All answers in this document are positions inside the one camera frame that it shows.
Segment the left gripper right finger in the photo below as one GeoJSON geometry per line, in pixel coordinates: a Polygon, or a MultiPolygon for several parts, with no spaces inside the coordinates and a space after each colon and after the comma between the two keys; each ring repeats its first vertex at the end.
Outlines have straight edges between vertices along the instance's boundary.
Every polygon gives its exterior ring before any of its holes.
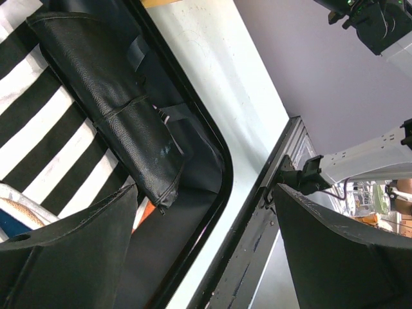
{"type": "Polygon", "coordinates": [[[411,308],[411,239],[274,189],[301,308],[411,308]]]}

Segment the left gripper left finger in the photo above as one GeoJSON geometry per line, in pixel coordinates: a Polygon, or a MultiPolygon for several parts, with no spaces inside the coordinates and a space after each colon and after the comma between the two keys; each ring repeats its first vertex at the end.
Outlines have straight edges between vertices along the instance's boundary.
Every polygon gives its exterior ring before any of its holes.
{"type": "Polygon", "coordinates": [[[112,308],[137,210],[128,185],[1,244],[1,308],[112,308]]]}

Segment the yellow Pikachu suitcase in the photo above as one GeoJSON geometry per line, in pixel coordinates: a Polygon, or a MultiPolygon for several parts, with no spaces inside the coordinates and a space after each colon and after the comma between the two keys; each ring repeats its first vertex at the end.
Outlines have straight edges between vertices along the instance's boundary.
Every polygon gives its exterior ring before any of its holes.
{"type": "Polygon", "coordinates": [[[2,308],[165,308],[231,185],[138,1],[1,2],[2,308]]]}

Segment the black white striped cloth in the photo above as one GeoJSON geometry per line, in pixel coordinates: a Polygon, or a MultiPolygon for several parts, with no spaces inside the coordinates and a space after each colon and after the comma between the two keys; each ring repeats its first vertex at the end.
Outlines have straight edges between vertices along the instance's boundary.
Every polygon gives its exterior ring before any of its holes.
{"type": "Polygon", "coordinates": [[[43,11],[1,2],[1,181],[63,218],[131,180],[44,60],[26,23],[43,11]]]}

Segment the black pouch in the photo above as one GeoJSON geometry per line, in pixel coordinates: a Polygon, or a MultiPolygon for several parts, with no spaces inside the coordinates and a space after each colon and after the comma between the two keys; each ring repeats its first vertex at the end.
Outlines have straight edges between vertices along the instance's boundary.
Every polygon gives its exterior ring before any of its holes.
{"type": "Polygon", "coordinates": [[[139,189],[165,210],[177,199],[183,153],[140,85],[114,31],[84,13],[26,20],[59,80],[139,189]]]}

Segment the orange white packet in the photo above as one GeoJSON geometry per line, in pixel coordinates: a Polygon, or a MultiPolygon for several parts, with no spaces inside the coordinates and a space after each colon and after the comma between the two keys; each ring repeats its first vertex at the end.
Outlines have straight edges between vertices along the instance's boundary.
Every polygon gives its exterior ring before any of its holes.
{"type": "Polygon", "coordinates": [[[135,220],[133,223],[132,232],[134,232],[145,219],[147,219],[156,207],[151,203],[148,198],[144,198],[137,208],[135,220]]]}

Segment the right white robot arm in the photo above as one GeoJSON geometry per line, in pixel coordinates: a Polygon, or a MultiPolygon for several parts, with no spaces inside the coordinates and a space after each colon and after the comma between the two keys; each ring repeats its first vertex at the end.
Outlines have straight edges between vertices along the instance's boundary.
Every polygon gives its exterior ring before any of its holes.
{"type": "Polygon", "coordinates": [[[333,132],[343,138],[328,154],[306,161],[301,192],[345,180],[411,177],[411,2],[320,1],[328,24],[356,37],[361,57],[355,79],[343,84],[333,105],[333,132]]]}

